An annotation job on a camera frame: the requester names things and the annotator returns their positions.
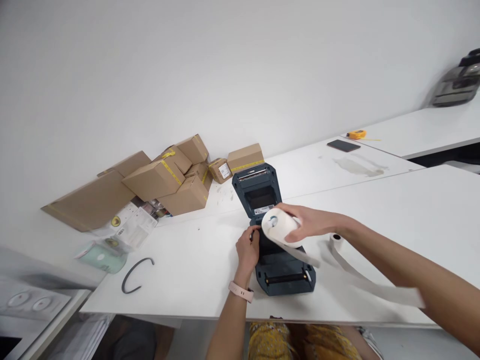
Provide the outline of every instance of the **paper packaging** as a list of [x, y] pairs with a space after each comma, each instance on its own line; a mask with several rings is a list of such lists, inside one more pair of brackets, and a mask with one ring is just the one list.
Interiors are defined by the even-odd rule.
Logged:
[[209, 172], [209, 167], [207, 166], [206, 162], [201, 162], [193, 165], [185, 174], [185, 178], [190, 178], [192, 176], [198, 177], [201, 180], [203, 186], [205, 186], [205, 189], [207, 191], [210, 190], [210, 186], [212, 186], [212, 181], [214, 178]]
[[210, 170], [213, 179], [219, 184], [223, 184], [233, 176], [227, 164], [227, 159], [221, 157], [209, 163], [208, 170]]
[[232, 151], [228, 154], [227, 160], [232, 174], [254, 167], [255, 165], [263, 164], [264, 162], [264, 155], [258, 143]]
[[172, 156], [142, 166], [123, 179], [123, 183], [145, 202], [174, 194], [184, 181]]
[[156, 224], [157, 221], [139, 207], [112, 236], [105, 239], [105, 243], [120, 253], [134, 252], [142, 247]]
[[135, 170], [138, 168], [141, 168], [142, 166], [150, 164], [150, 158], [145, 155], [143, 151], [139, 151], [132, 156], [127, 157], [126, 159], [120, 161], [119, 163], [116, 163], [112, 167], [108, 168], [105, 171], [102, 171], [101, 173], [97, 174], [97, 177], [101, 177], [102, 175], [105, 175], [113, 170], [117, 170], [120, 175], [122, 175], [124, 178], [133, 173]]
[[193, 165], [204, 162], [209, 156], [209, 151], [198, 134], [179, 142], [176, 146], [190, 159]]
[[187, 178], [178, 191], [172, 195], [159, 197], [157, 200], [173, 216], [200, 210], [207, 204], [209, 192], [198, 176]]
[[167, 147], [165, 151], [161, 153], [161, 155], [157, 156], [155, 160], [152, 161], [152, 163], [170, 156], [173, 157], [173, 161], [178, 166], [182, 174], [185, 174], [187, 171], [189, 171], [190, 167], [192, 166], [192, 162], [176, 145]]
[[41, 209], [80, 232], [101, 228], [135, 197], [122, 179], [112, 170]]
[[137, 212], [138, 209], [139, 207], [130, 201], [104, 226], [92, 230], [91, 233], [99, 238], [112, 236], [119, 230], [120, 226], [125, 224], [133, 214]]

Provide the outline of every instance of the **smartphone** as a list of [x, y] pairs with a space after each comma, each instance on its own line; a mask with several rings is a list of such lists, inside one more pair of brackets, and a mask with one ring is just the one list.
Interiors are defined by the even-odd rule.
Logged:
[[327, 146], [341, 150], [343, 152], [349, 153], [353, 150], [360, 149], [360, 145], [355, 145], [346, 141], [342, 140], [334, 140], [332, 142], [329, 142]]

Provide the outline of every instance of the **pink watch strap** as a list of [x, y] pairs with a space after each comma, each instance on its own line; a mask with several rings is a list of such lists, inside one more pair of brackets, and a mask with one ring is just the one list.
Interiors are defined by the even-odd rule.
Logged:
[[235, 295], [247, 300], [250, 304], [254, 299], [254, 292], [250, 288], [248, 290], [245, 290], [244, 288], [241, 288], [233, 281], [230, 281], [230, 285], [228, 285], [228, 290], [230, 290]]

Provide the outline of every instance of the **printer lid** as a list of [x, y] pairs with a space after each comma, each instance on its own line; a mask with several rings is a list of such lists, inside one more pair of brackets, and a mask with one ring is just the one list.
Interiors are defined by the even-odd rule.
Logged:
[[267, 163], [237, 172], [232, 185], [250, 219], [263, 218], [282, 202], [275, 168]]

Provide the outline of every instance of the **label printer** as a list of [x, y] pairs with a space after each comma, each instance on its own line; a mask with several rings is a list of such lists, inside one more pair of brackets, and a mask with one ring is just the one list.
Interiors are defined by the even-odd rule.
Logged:
[[[250, 218], [250, 225], [261, 225], [265, 213], [282, 202], [276, 171], [267, 163], [237, 172], [232, 185]], [[269, 296], [314, 291], [315, 269], [270, 241], [262, 229], [259, 232], [260, 255], [255, 274], [263, 291]], [[305, 252], [303, 247], [297, 250]]]

